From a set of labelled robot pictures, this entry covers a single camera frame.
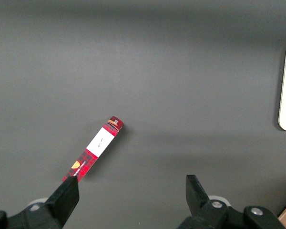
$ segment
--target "metal screw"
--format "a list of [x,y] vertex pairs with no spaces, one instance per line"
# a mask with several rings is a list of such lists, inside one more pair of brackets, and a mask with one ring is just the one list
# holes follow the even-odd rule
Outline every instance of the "metal screw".
[[34,204],[31,208],[30,211],[37,211],[39,209],[39,205],[38,204]]
[[221,208],[223,206],[223,204],[218,202],[218,201],[214,201],[214,202],[212,202],[212,206],[214,208]]
[[259,209],[259,208],[252,208],[252,209],[251,209],[251,212],[252,212],[253,214],[257,215],[257,216],[263,215],[263,211],[262,211],[261,209]]

